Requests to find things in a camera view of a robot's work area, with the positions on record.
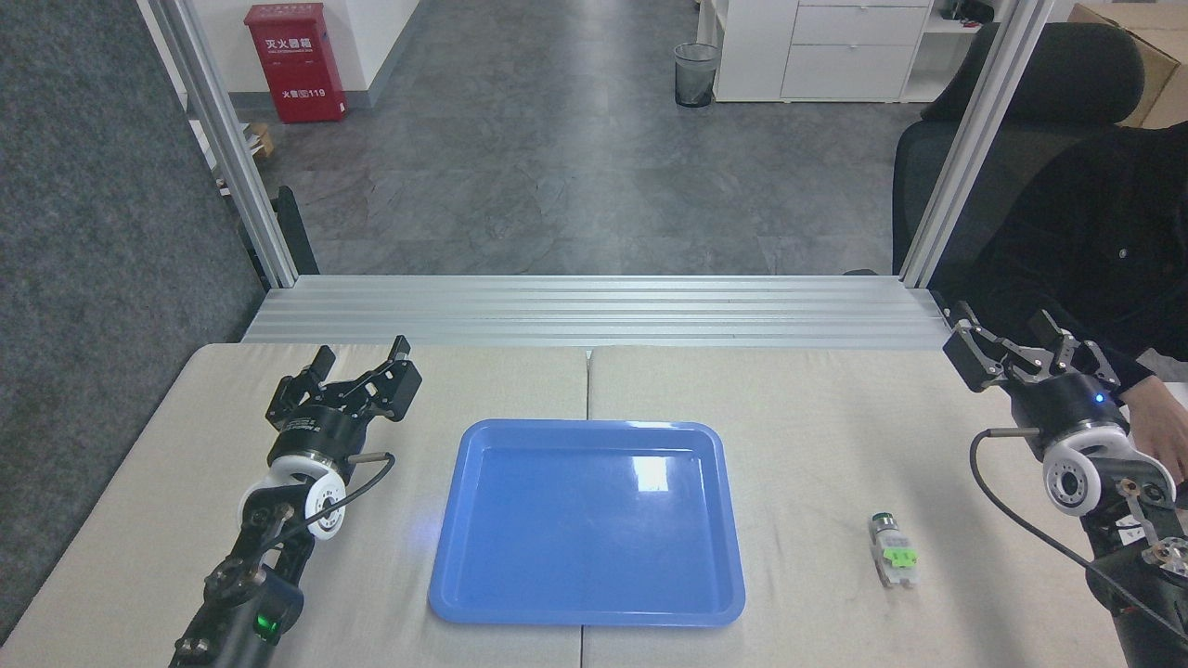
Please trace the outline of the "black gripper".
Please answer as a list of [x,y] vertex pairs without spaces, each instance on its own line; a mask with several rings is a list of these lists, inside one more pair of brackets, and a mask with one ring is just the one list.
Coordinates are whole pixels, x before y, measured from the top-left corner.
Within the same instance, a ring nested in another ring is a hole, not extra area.
[[[997,338],[981,326],[967,302],[955,302],[944,314],[952,332],[942,351],[971,391],[1004,385],[1010,368],[1016,366],[1032,371],[1034,360],[1026,349],[1009,339]],[[1026,320],[1026,328],[1045,351],[1043,361],[1037,365],[1048,374],[1057,376],[1040,383],[1018,379],[1006,383],[1015,424],[1040,431],[1040,435],[1026,436],[1034,456],[1042,459],[1051,445],[1091,427],[1116,426],[1129,431],[1121,410],[1100,384],[1119,382],[1102,347],[1093,340],[1074,338],[1048,310],[1036,311]]]
[[331,383],[324,390],[324,405],[301,405],[323,391],[336,357],[321,346],[312,361],[296,376],[280,378],[265,420],[278,436],[270,450],[270,464],[280,456],[321,456],[334,466],[347,466],[356,456],[369,420],[399,422],[421,387],[421,372],[407,359],[407,338],[394,338],[385,361],[358,378]]

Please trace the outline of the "person's hand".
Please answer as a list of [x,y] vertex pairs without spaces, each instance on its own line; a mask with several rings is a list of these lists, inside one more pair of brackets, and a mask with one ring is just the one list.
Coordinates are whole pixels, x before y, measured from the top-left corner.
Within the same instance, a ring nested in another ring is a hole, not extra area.
[[1158,377],[1146,377],[1120,393],[1129,409],[1132,440],[1168,470],[1173,483],[1187,474],[1187,410]]

